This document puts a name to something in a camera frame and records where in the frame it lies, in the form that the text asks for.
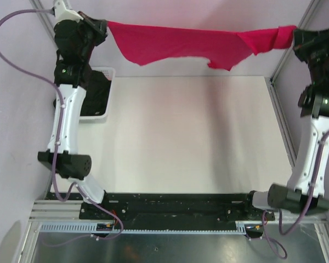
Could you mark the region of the red t shirt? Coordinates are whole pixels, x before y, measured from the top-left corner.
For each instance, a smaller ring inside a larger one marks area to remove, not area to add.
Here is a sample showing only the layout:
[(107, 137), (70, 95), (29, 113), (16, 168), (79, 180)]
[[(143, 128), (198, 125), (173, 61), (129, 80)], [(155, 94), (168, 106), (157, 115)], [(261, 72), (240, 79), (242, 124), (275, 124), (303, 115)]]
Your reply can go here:
[(207, 66), (230, 71), (251, 55), (288, 49), (294, 25), (244, 32), (122, 24), (108, 27), (121, 54), (139, 66), (168, 58), (205, 58)]

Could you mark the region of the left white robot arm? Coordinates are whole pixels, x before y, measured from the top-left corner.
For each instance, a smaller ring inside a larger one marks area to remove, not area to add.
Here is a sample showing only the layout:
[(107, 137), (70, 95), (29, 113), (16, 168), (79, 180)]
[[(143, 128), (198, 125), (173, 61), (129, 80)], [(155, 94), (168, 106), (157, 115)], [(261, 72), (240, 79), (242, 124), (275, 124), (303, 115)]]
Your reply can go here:
[(91, 212), (98, 219), (109, 215), (110, 205), (104, 202), (105, 191), (90, 174), (92, 160), (78, 153), (78, 125), (86, 98), (92, 68), (89, 61), (93, 49), (105, 41), (107, 22), (95, 20), (83, 12), (55, 10), (54, 26), (57, 60), (54, 70), (56, 105), (54, 124), (47, 150), (38, 153), (38, 160), (51, 171), (58, 199), (56, 176), (76, 187), (84, 200), (92, 203)]

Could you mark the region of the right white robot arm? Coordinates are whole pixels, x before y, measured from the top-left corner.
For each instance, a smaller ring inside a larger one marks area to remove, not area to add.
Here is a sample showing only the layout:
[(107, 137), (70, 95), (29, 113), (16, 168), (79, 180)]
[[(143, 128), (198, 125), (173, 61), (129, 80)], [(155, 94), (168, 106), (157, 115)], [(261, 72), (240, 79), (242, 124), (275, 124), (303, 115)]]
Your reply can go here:
[(329, 200), (324, 197), (329, 156), (329, 28), (294, 30), (293, 51), (308, 65), (311, 78), (298, 100), (302, 136), (297, 159), (287, 185), (272, 184), (266, 192), (251, 192), (252, 200), (242, 206), (242, 214), (249, 220), (256, 219), (262, 209), (302, 215), (329, 210)]

